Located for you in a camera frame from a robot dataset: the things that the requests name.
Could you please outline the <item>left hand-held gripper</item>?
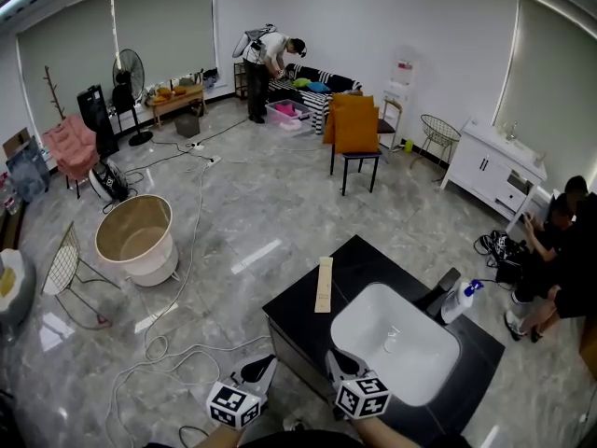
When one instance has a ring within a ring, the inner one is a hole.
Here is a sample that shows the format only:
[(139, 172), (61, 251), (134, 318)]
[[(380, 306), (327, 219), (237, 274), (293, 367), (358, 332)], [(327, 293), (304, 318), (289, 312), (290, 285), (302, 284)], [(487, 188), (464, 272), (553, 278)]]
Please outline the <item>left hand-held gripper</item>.
[(212, 421), (242, 430), (255, 421), (268, 402), (278, 359), (274, 354), (250, 356), (236, 363), (223, 382), (216, 382), (206, 400)]

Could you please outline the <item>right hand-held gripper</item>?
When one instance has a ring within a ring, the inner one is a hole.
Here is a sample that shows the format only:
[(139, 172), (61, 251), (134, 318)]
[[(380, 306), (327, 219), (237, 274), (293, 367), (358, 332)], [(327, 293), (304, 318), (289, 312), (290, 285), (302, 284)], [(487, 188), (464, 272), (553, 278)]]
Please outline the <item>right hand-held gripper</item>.
[(330, 348), (326, 352), (326, 371), (335, 390), (331, 400), (337, 419), (363, 420), (385, 413), (390, 390), (363, 359)]

